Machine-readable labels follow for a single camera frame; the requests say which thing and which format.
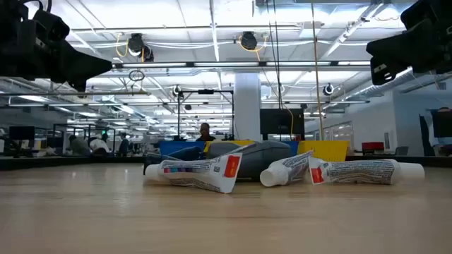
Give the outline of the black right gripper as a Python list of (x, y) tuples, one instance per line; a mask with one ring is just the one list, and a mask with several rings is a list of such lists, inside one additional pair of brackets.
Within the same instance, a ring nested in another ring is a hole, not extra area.
[(452, 71), (452, 17), (438, 19), (432, 13), (402, 16), (407, 31), (371, 41), (366, 51), (371, 54), (373, 85), (384, 85), (405, 71), (407, 66), (377, 57), (410, 59), (415, 73), (448, 73)]

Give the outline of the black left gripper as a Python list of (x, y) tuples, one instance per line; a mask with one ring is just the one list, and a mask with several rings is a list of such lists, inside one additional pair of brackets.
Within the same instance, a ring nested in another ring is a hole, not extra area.
[(85, 92), (86, 80), (112, 69), (112, 62), (74, 49), (66, 39), (51, 41), (36, 11), (51, 13), (52, 0), (0, 0), (0, 75), (28, 80), (52, 78)]

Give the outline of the white travel toothpaste tube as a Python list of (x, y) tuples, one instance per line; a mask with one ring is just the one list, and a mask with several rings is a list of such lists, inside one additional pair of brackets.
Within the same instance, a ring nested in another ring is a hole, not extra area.
[(164, 160), (150, 164), (144, 174), (148, 180), (172, 186), (200, 188), (217, 193), (231, 193), (242, 162), (242, 153), (196, 161)]
[(397, 162), (394, 159), (326, 162), (309, 158), (309, 175), (314, 185), (337, 183), (370, 183), (392, 185), (401, 181), (423, 181), (421, 164)]
[(293, 181), (304, 178), (309, 168), (309, 158), (313, 151), (280, 159), (272, 162), (268, 168), (261, 172), (260, 181), (265, 187), (286, 186)]

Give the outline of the person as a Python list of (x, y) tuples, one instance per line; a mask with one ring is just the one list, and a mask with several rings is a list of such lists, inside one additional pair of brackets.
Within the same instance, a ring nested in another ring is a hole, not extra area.
[(129, 139), (126, 133), (120, 133), (121, 143), (119, 146), (119, 156), (126, 157), (129, 152)]
[(75, 135), (69, 136), (70, 149), (74, 156), (88, 157), (91, 154), (86, 141), (77, 138)]
[(208, 123), (202, 123), (200, 125), (200, 134), (201, 136), (197, 138), (196, 140), (199, 142), (208, 142), (208, 141), (214, 141), (215, 137), (210, 134), (210, 126)]
[(106, 157), (109, 154), (107, 143), (97, 134), (88, 139), (88, 146), (92, 151), (92, 155), (96, 157)]

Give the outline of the black desk monitor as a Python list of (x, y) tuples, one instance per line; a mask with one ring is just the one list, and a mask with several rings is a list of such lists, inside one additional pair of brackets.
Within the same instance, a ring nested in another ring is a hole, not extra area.
[(12, 140), (34, 140), (34, 126), (10, 126), (8, 136)]

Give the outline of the red box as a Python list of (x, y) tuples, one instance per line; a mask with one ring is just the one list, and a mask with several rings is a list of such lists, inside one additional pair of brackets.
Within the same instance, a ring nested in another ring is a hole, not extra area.
[(384, 151), (384, 143), (383, 142), (365, 142), (362, 143), (362, 151), (363, 153), (372, 153), (375, 151)]

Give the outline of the yellow slotted plastic basket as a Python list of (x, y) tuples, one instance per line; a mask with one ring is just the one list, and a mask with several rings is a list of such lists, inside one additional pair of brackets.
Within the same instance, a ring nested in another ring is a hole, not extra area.
[(220, 144), (230, 143), (230, 144), (235, 144), (235, 145), (238, 145), (238, 146), (245, 146), (245, 145), (250, 145), (250, 144), (254, 143), (254, 141), (253, 140), (227, 140), (227, 141), (214, 140), (214, 141), (208, 141), (208, 142), (206, 142), (203, 151), (204, 152), (209, 151), (210, 146), (212, 144), (215, 144), (215, 143), (220, 143)]
[(297, 153), (312, 151), (312, 156), (327, 162), (344, 162), (350, 142), (347, 140), (306, 140), (298, 144)]

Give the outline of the long ceiling light bar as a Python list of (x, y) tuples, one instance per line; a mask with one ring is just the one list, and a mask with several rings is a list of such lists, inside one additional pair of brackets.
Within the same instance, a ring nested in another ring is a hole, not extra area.
[(207, 61), (113, 63), (112, 68), (215, 68), (215, 67), (310, 67), (310, 66), (370, 66), (370, 61)]

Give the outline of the white building column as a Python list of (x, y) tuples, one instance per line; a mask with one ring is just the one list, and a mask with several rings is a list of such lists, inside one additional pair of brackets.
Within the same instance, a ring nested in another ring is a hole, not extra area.
[(240, 140), (261, 140), (261, 80), (258, 73), (234, 76), (234, 125)]

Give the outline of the black metal rig frame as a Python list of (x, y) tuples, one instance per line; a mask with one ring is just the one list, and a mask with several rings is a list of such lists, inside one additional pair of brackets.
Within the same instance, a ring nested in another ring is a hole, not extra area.
[[(426, 167), (452, 169), (452, 157), (411, 157), (411, 156), (347, 156), (346, 161), (367, 159), (394, 159), (398, 162), (418, 163)], [(41, 157), (41, 158), (0, 158), (0, 171), (13, 171), (42, 167), (60, 167), (79, 164), (143, 164), (144, 157)]]

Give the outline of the black tall stand frame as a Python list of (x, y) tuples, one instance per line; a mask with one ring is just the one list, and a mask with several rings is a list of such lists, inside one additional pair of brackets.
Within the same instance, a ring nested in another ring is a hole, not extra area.
[[(181, 105), (194, 93), (194, 91), (179, 90), (176, 91), (177, 95), (177, 138), (180, 139), (181, 135)], [(196, 90), (195, 93), (199, 95), (213, 95), (218, 93), (232, 106), (232, 123), (234, 123), (234, 92), (229, 90), (212, 90), (212, 89), (201, 89)]]

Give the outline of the large black wall screen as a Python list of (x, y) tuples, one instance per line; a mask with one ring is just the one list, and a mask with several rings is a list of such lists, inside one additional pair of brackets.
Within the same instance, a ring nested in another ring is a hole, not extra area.
[(304, 134), (303, 109), (261, 109), (261, 134)]

